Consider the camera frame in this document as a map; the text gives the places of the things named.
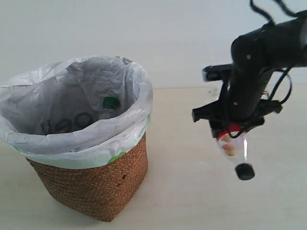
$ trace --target wicker basket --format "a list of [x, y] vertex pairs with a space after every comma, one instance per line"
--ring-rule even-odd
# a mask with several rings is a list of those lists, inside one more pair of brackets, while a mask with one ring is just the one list
[[54, 199], [103, 222], [121, 212], [148, 169], [145, 135], [131, 151], [97, 168], [63, 169], [27, 160]]

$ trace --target bottle in bag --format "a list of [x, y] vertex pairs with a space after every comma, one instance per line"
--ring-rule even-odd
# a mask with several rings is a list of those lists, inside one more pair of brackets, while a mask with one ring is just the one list
[[120, 102], [116, 97], [105, 97], [102, 103], [100, 119], [111, 119], [118, 115]]
[[224, 155], [234, 164], [235, 171], [240, 180], [250, 180], [254, 178], [255, 172], [248, 162], [248, 142], [247, 133], [243, 132], [239, 137], [232, 138], [228, 131], [235, 136], [241, 127], [231, 124], [229, 130], [222, 131], [217, 138], [219, 148]]

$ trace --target white table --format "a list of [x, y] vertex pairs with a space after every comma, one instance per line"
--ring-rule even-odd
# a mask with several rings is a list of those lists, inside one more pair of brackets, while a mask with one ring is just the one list
[[256, 177], [237, 179], [206, 121], [192, 122], [208, 89], [155, 90], [149, 170], [112, 223], [55, 201], [25, 158], [1, 143], [1, 230], [289, 230], [307, 227], [307, 86], [250, 133]]

